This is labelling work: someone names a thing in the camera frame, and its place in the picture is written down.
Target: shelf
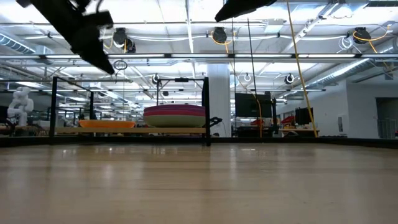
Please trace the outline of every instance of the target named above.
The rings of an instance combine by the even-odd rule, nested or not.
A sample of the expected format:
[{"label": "shelf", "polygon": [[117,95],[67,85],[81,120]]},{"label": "shelf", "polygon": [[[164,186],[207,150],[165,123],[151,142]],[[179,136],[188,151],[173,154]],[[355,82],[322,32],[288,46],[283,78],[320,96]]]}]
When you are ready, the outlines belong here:
[{"label": "shelf", "polygon": [[60,134],[66,133],[168,133],[168,134],[205,134],[205,128],[56,128]]}]

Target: metal pole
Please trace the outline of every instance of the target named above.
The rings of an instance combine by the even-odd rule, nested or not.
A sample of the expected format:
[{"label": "metal pole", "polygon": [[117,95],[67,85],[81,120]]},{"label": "metal pole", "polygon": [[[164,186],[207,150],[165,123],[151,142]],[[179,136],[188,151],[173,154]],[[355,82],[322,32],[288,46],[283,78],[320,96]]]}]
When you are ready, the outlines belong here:
[{"label": "metal pole", "polygon": [[57,118],[57,86],[58,77],[52,78],[52,94],[51,94],[51,115],[50,115],[50,131],[49,136],[53,138],[55,136],[55,123]]},{"label": "metal pole", "polygon": [[211,146],[211,133],[210,133],[210,90],[209,78],[206,77],[203,88],[205,89],[205,107],[206,107],[206,146]]},{"label": "metal pole", "polygon": [[159,80],[156,83],[156,106],[159,105]]},{"label": "metal pole", "polygon": [[90,93],[90,119],[94,119],[94,92]]},{"label": "metal pole", "polygon": [[278,119],[276,118],[276,99],[272,99],[272,118],[274,120],[274,130],[275,134],[278,134]]},{"label": "metal pole", "polygon": [[47,108],[47,121],[50,121],[50,112],[51,112],[51,107]]},{"label": "metal pole", "polygon": [[73,125],[76,123],[76,112],[73,112]]}]

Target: white wall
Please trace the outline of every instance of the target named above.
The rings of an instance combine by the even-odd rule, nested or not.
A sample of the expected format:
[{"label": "white wall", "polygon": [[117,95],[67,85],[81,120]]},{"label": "white wall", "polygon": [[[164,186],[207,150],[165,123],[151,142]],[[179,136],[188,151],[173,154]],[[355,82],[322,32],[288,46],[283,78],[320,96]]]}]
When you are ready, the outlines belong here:
[{"label": "white wall", "polygon": [[[327,86],[325,92],[311,92],[308,97],[320,136],[339,136],[349,133],[345,80],[339,82],[337,86]],[[277,114],[283,114],[298,107],[306,108],[306,101],[288,101],[288,105],[277,106]],[[342,133],[338,129],[340,116],[343,118]]]},{"label": "white wall", "polygon": [[350,138],[379,138],[376,98],[398,97],[394,85],[347,85]]}]

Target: ceiling duct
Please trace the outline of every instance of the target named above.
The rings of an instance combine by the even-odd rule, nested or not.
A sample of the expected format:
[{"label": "ceiling duct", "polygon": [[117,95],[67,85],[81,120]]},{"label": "ceiling duct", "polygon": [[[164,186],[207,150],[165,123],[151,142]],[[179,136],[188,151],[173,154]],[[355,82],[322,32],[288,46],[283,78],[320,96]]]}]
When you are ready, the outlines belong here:
[{"label": "ceiling duct", "polygon": [[[26,55],[54,54],[54,52],[52,50],[50,50],[49,48],[47,48],[43,45],[35,45],[35,44],[27,43],[26,41],[21,40],[17,36],[12,35],[1,28],[0,28],[0,45],[9,47],[12,50],[15,50],[17,52],[20,52],[20,53],[26,54]],[[38,59],[35,61],[39,62],[39,63],[45,63],[47,65],[50,65],[52,63],[51,60],[47,60],[47,59]]]},{"label": "ceiling duct", "polygon": [[[380,54],[397,54],[398,53],[398,37],[394,37],[376,47],[377,52]],[[312,81],[309,81],[309,84],[306,85],[306,88],[314,88],[317,85],[327,86],[331,83],[336,83],[340,80],[348,78],[352,75],[355,75],[359,72],[363,72],[370,68],[376,66],[376,62],[373,59],[366,58],[361,59],[355,62],[341,64],[333,67],[332,69],[323,72]]]}]

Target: metal frame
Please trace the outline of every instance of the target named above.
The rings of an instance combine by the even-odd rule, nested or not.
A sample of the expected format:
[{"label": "metal frame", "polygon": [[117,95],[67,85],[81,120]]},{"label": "metal frame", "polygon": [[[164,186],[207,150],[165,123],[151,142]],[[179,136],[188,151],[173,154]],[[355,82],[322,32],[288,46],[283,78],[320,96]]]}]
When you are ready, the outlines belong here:
[{"label": "metal frame", "polygon": [[159,105],[159,91],[163,89],[159,88],[160,85],[159,83],[161,81],[165,81],[166,86],[169,82],[195,82],[197,83],[198,81],[203,82],[203,89],[204,91],[204,97],[205,99],[201,99],[202,106],[205,107],[205,113],[206,113],[206,123],[205,123],[205,128],[206,128],[206,133],[203,135],[203,140],[206,142],[206,146],[211,146],[211,132],[210,132],[210,89],[209,89],[209,78],[160,78],[157,80],[156,83],[156,105]]},{"label": "metal frame", "polygon": [[69,80],[66,80],[61,77],[53,77],[52,78],[52,93],[51,93],[51,112],[50,112],[50,131],[49,131],[49,137],[54,138],[55,137],[55,125],[57,122],[57,88],[58,88],[58,80],[67,82],[71,85],[77,86],[79,88],[82,88],[88,92],[90,92],[90,119],[94,118],[94,92],[91,90],[82,87],[76,83],[73,83]]}]

